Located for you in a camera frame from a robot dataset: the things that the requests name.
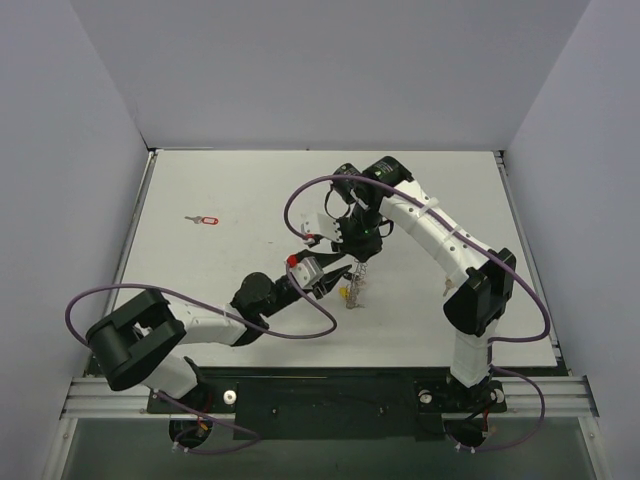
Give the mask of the steel keyring disc with rings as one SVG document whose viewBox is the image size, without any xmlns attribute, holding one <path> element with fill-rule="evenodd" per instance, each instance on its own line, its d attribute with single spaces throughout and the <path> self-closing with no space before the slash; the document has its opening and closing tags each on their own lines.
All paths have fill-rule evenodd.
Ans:
<svg viewBox="0 0 640 480">
<path fill-rule="evenodd" d="M 368 264 L 356 261 L 353 269 L 344 274 L 344 278 L 349 282 L 346 287 L 345 303 L 347 309 L 361 307 L 359 296 L 366 286 Z"/>
</svg>

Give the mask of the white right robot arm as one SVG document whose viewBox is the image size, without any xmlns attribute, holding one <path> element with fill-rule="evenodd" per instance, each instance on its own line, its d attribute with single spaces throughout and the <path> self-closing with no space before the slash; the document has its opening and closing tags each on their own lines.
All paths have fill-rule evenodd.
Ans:
<svg viewBox="0 0 640 480">
<path fill-rule="evenodd" d="M 363 171 L 341 165 L 331 189 L 351 207 L 339 217 L 341 240 L 332 250 L 365 263 L 381 252 L 380 228 L 398 227 L 444 270 L 453 294 L 444 303 L 445 317 L 456 330 L 454 356 L 447 383 L 449 402 L 468 409 L 483 395 L 489 377 L 489 338 L 506 310 L 513 279 L 499 265 L 472 249 L 457 234 L 472 237 L 455 224 L 397 159 L 386 156 Z M 363 182 L 342 177 L 363 177 Z"/>
</svg>

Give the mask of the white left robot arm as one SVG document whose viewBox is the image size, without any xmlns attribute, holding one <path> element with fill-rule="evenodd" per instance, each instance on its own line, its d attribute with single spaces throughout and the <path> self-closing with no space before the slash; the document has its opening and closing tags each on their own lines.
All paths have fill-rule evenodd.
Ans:
<svg viewBox="0 0 640 480">
<path fill-rule="evenodd" d="M 273 280 L 253 272 L 222 307 L 207 307 L 146 286 L 94 324 L 86 342 L 112 390 L 144 385 L 163 391 L 181 410 L 192 412 L 203 405 L 206 388 L 196 365 L 175 355 L 175 347 L 204 343 L 243 347 L 272 335 L 267 318 L 300 299 L 317 303 L 349 276 L 348 265 L 330 267 L 341 258 L 310 251 L 293 254 L 282 277 Z"/>
</svg>

